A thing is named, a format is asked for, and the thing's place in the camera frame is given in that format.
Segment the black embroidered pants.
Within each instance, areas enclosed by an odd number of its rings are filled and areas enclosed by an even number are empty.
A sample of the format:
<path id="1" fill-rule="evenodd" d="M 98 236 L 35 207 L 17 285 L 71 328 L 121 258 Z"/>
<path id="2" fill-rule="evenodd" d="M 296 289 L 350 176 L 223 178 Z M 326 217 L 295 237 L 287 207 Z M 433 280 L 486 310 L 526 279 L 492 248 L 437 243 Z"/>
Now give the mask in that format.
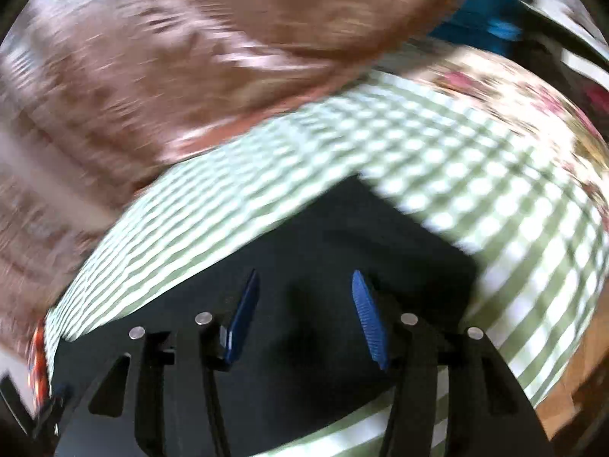
<path id="1" fill-rule="evenodd" d="M 477 275 L 474 260 L 401 214 L 356 177 L 296 215 L 107 325 L 184 321 L 217 312 L 255 270 L 260 296 L 238 360 L 216 383 L 230 453 L 254 456 L 304 438 L 350 415 L 394 383 L 371 359 L 352 299 L 354 271 L 402 310 L 443 322 L 461 320 Z M 74 364 L 61 342 L 52 385 Z"/>

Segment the multicolour checkered pillow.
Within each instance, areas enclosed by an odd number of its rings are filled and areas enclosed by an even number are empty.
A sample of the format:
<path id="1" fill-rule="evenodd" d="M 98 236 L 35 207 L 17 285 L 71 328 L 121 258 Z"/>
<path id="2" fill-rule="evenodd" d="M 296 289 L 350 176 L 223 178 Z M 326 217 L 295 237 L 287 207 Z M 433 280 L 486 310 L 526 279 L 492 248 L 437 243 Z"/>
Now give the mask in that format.
<path id="1" fill-rule="evenodd" d="M 36 325 L 28 352 L 28 386 L 32 390 L 34 413 L 48 401 L 48 363 L 45 356 L 45 321 Z"/>

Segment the green white checkered bedsheet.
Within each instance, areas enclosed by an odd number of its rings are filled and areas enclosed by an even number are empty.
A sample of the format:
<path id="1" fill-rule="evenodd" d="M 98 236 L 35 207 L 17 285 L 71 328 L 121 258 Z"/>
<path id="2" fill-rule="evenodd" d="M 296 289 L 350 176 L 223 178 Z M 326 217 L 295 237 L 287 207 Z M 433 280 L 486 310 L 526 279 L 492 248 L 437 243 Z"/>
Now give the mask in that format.
<path id="1" fill-rule="evenodd" d="M 549 456 L 608 149 L 387 73 L 177 164 L 46 321 L 59 456 Z"/>

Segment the floral mattress edge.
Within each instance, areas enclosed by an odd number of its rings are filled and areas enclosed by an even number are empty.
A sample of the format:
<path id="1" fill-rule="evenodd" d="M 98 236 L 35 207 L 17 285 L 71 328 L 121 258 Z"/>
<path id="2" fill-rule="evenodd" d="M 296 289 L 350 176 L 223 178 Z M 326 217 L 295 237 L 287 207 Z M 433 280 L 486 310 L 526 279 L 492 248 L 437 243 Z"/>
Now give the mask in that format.
<path id="1" fill-rule="evenodd" d="M 470 102 L 509 126 L 567 172 L 608 223 L 608 147 L 567 96 L 517 63 L 467 45 L 415 39 L 384 56 L 380 70 Z"/>

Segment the brown floral curtain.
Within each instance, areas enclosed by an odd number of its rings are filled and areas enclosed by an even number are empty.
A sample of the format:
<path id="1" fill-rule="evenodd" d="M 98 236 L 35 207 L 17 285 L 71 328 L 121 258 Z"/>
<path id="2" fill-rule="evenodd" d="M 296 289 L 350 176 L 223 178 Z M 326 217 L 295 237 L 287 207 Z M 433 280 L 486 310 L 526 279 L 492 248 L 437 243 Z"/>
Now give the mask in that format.
<path id="1" fill-rule="evenodd" d="M 169 166 L 328 95 L 461 0 L 1 0 L 1 343 Z"/>

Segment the blue object behind bed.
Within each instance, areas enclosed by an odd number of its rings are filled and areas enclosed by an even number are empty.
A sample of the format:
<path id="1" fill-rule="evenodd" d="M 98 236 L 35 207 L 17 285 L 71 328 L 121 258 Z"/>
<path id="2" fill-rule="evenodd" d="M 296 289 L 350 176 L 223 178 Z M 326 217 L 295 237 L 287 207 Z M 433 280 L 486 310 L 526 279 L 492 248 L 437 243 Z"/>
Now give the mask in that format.
<path id="1" fill-rule="evenodd" d="M 466 0 L 429 36 L 509 57 L 522 35 L 522 0 Z"/>

